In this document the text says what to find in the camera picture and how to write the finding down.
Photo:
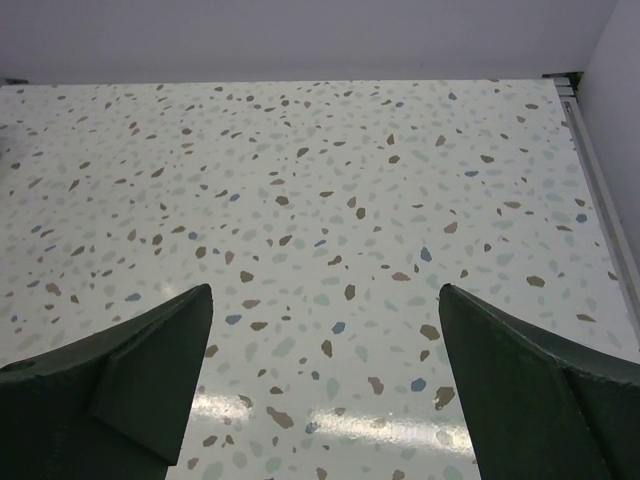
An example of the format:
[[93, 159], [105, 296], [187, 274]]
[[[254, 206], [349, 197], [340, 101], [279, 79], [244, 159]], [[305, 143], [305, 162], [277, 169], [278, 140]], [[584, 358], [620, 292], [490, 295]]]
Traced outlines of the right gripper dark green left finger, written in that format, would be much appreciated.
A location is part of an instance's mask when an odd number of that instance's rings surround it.
[[177, 464], [212, 325], [198, 285], [1, 369], [4, 479], [163, 479]]

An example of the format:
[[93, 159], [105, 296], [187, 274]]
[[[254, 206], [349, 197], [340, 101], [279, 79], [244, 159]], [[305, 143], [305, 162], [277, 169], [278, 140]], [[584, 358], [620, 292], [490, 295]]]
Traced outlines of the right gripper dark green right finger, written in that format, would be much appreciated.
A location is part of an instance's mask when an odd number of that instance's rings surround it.
[[439, 317], [482, 478], [638, 478], [638, 364], [452, 284]]

